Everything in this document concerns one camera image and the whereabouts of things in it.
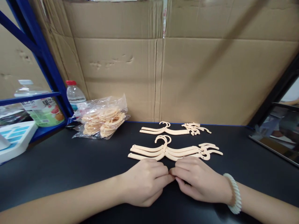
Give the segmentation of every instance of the bottle label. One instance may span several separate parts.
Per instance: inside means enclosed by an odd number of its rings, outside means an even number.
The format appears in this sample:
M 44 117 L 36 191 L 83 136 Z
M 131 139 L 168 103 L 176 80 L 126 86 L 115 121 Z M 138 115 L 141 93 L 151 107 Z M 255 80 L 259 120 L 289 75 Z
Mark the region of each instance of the bottle label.
M 21 104 L 40 127 L 51 127 L 64 121 L 64 116 L 52 97 L 30 100 Z
M 75 112 L 76 110 L 78 110 L 77 104 L 76 103 L 70 103 L 72 106 L 73 111 Z
M 70 104 L 71 104 L 72 109 L 73 109 L 74 112 L 79 110 L 79 115 L 80 115 L 84 111 L 84 108 L 85 108 L 85 105 L 86 105 L 85 102 L 86 101 L 80 102 L 80 103 L 70 103 Z

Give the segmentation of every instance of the blue metal frame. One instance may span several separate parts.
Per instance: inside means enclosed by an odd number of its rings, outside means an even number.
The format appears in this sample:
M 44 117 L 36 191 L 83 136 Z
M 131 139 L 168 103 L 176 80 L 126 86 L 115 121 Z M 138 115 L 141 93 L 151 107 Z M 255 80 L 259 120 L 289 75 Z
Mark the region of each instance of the blue metal frame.
M 10 98 L 6 100 L 0 100 L 0 106 L 5 106 L 8 104 L 14 104 L 14 103 L 22 103 L 30 100 L 38 100 L 42 98 L 48 98 L 48 97 L 54 97 L 59 96 L 60 92 L 52 92 L 52 93 L 45 93 L 45 94 L 38 94 L 34 96 L 27 96 L 27 97 L 17 97 L 17 98 Z
M 0 24 L 2 24 L 8 31 L 10 31 L 16 38 L 18 38 L 26 47 L 28 47 L 32 51 L 41 71 L 43 72 L 43 75 L 45 76 L 52 90 L 52 93 L 0 100 L 0 106 L 47 97 L 56 97 L 57 104 L 60 107 L 61 112 L 66 119 L 66 122 L 55 127 L 41 128 L 40 134 L 41 136 L 44 136 L 49 131 L 53 131 L 57 128 L 63 127 L 63 125 L 67 123 L 68 118 L 72 117 L 74 112 L 67 99 L 64 82 L 50 53 L 47 42 L 44 39 L 43 33 L 37 23 L 37 19 L 28 0 L 6 1 L 12 13 L 14 14 L 14 17 L 20 29 L 13 22 L 11 22 L 1 11 Z

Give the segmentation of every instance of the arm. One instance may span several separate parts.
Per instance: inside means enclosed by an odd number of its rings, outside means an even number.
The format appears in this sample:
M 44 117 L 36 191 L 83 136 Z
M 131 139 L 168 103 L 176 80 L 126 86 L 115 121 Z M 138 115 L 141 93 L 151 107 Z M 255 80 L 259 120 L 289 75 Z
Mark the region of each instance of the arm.
M 284 104 L 284 105 L 295 105 L 295 104 L 298 104 L 299 103 L 299 98 L 296 99 L 296 100 L 293 100 L 293 101 L 288 101 L 288 102 L 279 102 L 280 104 Z
M 169 173 L 176 176 L 181 191 L 195 200 L 225 203 L 231 206 L 235 203 L 230 181 L 198 158 L 186 156 L 179 159 L 175 168 L 170 169 Z M 243 212 L 262 223 L 299 223 L 299 208 L 243 184 L 237 183 L 237 185 L 241 194 Z
M 144 159 L 121 175 L 3 211 L 0 223 L 79 223 L 122 203 L 148 207 L 173 180 L 161 162 Z

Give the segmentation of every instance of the finger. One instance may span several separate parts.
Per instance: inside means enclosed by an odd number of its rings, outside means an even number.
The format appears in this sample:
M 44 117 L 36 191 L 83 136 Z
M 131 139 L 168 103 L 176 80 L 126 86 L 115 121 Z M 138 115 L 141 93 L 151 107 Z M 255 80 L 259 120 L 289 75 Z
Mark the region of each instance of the finger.
M 193 163 L 188 163 L 184 161 L 177 161 L 175 167 L 182 168 L 184 170 L 190 171 L 192 169 Z
M 178 159 L 179 162 L 187 162 L 187 163 L 198 163 L 200 159 L 194 156 L 184 156 L 182 159 Z
M 192 197 L 193 199 L 195 200 L 199 200 L 199 192 L 195 189 L 195 187 L 189 185 L 189 184 L 186 184 L 181 178 L 179 177 L 175 177 L 176 181 L 178 182 L 178 185 L 180 187 L 180 190 Z
M 145 202 L 143 202 L 143 206 L 145 207 L 149 207 L 151 206 L 162 194 L 163 189 L 159 190 L 157 193 L 155 193 L 152 197 L 150 197 L 149 199 L 147 199 Z
M 185 156 L 182 159 L 179 159 L 178 162 L 187 162 L 187 163 L 198 164 L 200 166 L 206 166 L 204 161 L 194 156 Z
M 164 164 L 163 163 L 161 163 L 161 162 L 155 162 L 155 163 L 150 163 L 150 166 L 151 167 L 158 167 L 158 166 L 164 166 Z
M 151 169 L 151 172 L 154 175 L 154 178 L 161 177 L 168 174 L 167 166 L 158 166 Z
M 153 162 L 157 162 L 157 160 L 148 158 L 148 159 L 142 159 L 142 160 L 140 160 L 140 162 L 151 162 L 151 163 L 153 163 Z
M 174 176 L 167 174 L 158 177 L 154 180 L 154 192 L 158 192 L 163 189 L 166 185 L 174 181 Z
M 190 171 L 187 171 L 185 169 L 182 169 L 180 167 L 174 167 L 171 168 L 169 173 L 173 176 L 177 176 L 185 181 L 187 181 L 188 183 L 192 182 L 192 175 Z

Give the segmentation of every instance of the white bracelet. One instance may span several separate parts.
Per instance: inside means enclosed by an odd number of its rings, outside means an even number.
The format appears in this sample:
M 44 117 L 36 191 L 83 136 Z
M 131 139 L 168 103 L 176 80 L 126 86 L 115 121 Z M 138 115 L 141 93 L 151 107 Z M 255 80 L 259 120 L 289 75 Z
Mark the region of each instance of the white bracelet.
M 230 206 L 230 205 L 227 205 L 227 206 L 232 211 L 232 213 L 237 215 L 237 214 L 240 213 L 241 208 L 242 208 L 242 202 L 241 202 L 241 195 L 240 195 L 239 187 L 238 187 L 236 181 L 234 180 L 234 178 L 230 174 L 225 173 L 225 174 L 223 174 L 223 176 L 227 177 L 230 180 L 230 182 L 231 182 L 231 184 L 234 188 L 234 193 L 235 193 L 235 204 L 234 204 L 234 206 Z

